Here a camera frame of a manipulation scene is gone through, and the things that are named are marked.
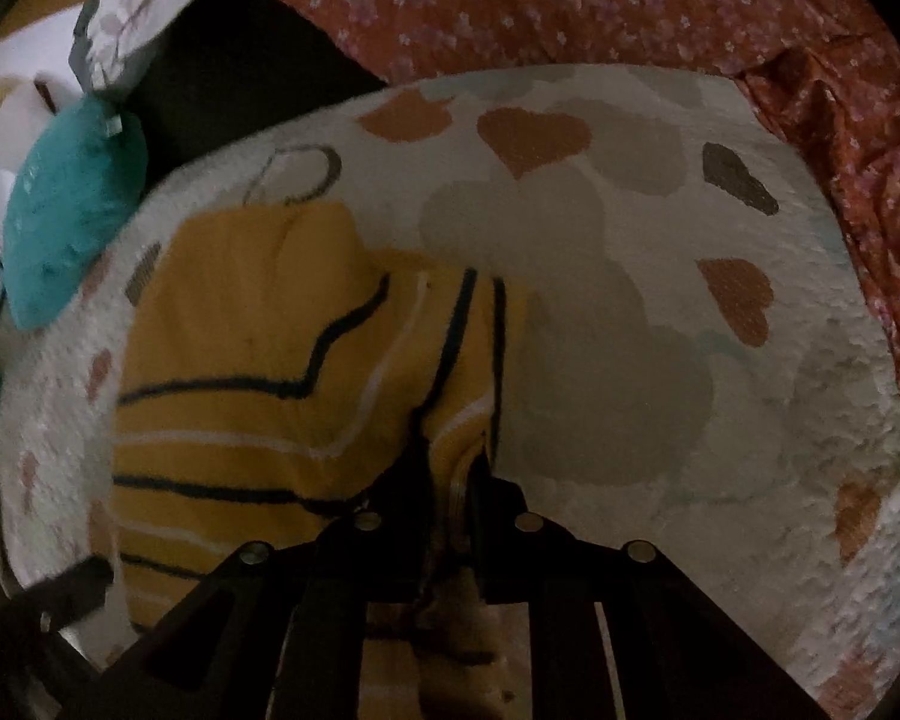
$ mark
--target teal stuffed object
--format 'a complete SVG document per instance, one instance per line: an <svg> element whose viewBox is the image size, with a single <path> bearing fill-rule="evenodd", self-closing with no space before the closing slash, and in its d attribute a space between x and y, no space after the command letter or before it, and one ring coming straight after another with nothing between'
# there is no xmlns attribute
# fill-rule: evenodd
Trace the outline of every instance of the teal stuffed object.
<svg viewBox="0 0 900 720"><path fill-rule="evenodd" d="M21 330L50 324L140 205L140 121L87 95L61 111L26 156L7 204L4 283Z"/></svg>

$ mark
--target red floral fabric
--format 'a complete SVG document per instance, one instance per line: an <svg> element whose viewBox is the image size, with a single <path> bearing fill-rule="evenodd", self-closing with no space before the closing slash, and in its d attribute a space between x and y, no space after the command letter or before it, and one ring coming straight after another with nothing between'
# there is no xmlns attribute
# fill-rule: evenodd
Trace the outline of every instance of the red floral fabric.
<svg viewBox="0 0 900 720"><path fill-rule="evenodd" d="M548 62L737 79L840 218L900 382L900 48L866 0L281 0L391 83Z"/></svg>

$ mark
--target orange heart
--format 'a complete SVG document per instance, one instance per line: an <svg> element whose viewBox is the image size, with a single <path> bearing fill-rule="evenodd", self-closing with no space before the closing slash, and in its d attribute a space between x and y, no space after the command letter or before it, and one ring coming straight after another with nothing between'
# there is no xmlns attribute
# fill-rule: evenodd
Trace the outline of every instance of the orange heart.
<svg viewBox="0 0 900 720"><path fill-rule="evenodd" d="M764 312L773 303L767 274L746 260L698 260L697 267L736 337L763 346L770 335Z"/></svg>
<svg viewBox="0 0 900 720"><path fill-rule="evenodd" d="M590 148L583 119L566 113L496 108L477 120L477 132L514 178Z"/></svg>
<svg viewBox="0 0 900 720"><path fill-rule="evenodd" d="M453 117L446 109L451 100L431 103L418 89L407 89L357 121L371 135L391 143L422 141L439 135L453 124Z"/></svg>

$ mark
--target silver bolt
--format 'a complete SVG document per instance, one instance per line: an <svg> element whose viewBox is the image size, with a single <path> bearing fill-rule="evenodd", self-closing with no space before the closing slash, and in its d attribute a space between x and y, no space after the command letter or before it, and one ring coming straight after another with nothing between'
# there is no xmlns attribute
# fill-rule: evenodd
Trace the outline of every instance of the silver bolt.
<svg viewBox="0 0 900 720"><path fill-rule="evenodd" d="M353 527L358 531L370 533L379 528L383 521L383 517L380 517L380 514L377 514L377 512L359 512L353 518Z"/></svg>
<svg viewBox="0 0 900 720"><path fill-rule="evenodd" d="M263 541L252 541L240 552L240 560L247 565L260 565L269 557L269 546Z"/></svg>
<svg viewBox="0 0 900 720"><path fill-rule="evenodd" d="M635 562L656 560L656 547L650 541L631 541L626 546L626 555Z"/></svg>
<svg viewBox="0 0 900 720"><path fill-rule="evenodd" d="M536 533L543 529L543 517L533 512L523 512L523 514L516 515L514 526L518 531L524 533Z"/></svg>

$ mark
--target black stripe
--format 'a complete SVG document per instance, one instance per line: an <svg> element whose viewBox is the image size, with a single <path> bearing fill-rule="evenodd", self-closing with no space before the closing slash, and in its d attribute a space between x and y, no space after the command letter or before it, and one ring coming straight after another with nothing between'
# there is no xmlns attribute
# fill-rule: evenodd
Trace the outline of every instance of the black stripe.
<svg viewBox="0 0 900 720"><path fill-rule="evenodd" d="M256 376L228 376L218 379L176 380L164 382L163 384L142 386L140 389L121 395L117 405L128 406L131 403L136 403L138 400L174 394L175 392L214 391L215 389L217 391L219 389L234 391L235 389L236 391L262 392L263 394L278 397L281 400L300 400L308 397L314 391L314 386L317 386L317 378L319 378L320 369L323 367L323 361L326 359L330 347L341 336L349 333L351 330L356 330L367 319L370 319L374 312L383 305L388 293L389 274L386 274L380 279L380 286L377 288L373 298L370 298L370 300L349 314L345 314L339 319L334 319L333 322L328 324L322 333L317 336L314 349L310 353L310 360L307 362L307 370L300 379L274 381Z"/></svg>
<svg viewBox="0 0 900 720"><path fill-rule="evenodd" d="M470 319L470 303L473 301L473 290L477 285L477 271L472 268L463 273L460 292L457 294L457 303L450 314L450 323L447 327L446 339L440 351L440 361L437 364L437 373L434 375L434 384L430 387L426 398L418 408L413 410L413 426L418 427L429 410L437 403L437 399L443 393L447 379L457 364L460 357L460 348L463 345L463 336L466 334L466 322Z"/></svg>
<svg viewBox="0 0 900 720"><path fill-rule="evenodd" d="M319 498L303 498L293 490L252 490L252 488L212 487L190 482L175 482L156 476L114 476L113 484L120 488L132 490L154 490L158 493L174 493L184 498L196 498L205 501L223 501L224 503L263 504L285 506L299 504L310 514L318 517L342 517L350 514L360 503L361 491L352 498L344 500L320 500Z"/></svg>
<svg viewBox="0 0 900 720"><path fill-rule="evenodd" d="M504 355L506 355L506 285L493 279L493 413L490 417L490 461L497 459L500 442L500 405L504 396Z"/></svg>
<svg viewBox="0 0 900 720"><path fill-rule="evenodd" d="M182 568L179 565L167 565L166 563L156 562L149 557L141 557L140 555L130 555L127 552L120 552L121 562L127 565L135 565L139 568L149 568L159 574L166 574L169 577L177 577L178 579L190 579L200 581L206 578L206 574L200 574L197 571L191 571L189 568Z"/></svg>

